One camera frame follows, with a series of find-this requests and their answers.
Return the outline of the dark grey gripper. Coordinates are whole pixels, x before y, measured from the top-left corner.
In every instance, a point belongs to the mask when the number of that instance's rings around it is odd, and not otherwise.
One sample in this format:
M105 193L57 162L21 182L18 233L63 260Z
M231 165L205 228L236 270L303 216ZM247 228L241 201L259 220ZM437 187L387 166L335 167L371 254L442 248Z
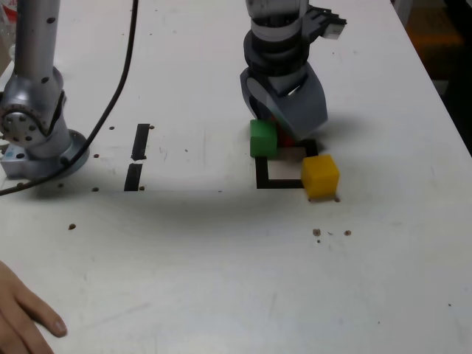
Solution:
M252 115L259 120L272 120L273 114L296 141L311 138L327 121L325 93L309 64L283 76L255 74L246 68L240 74L240 84Z

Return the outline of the person's hand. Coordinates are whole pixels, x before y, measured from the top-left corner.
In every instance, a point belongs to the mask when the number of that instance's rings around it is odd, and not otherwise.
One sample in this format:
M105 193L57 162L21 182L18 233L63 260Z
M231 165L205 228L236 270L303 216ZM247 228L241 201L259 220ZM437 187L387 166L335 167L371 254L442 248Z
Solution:
M2 263L1 352L52 353L37 325L57 338L68 333L62 318Z

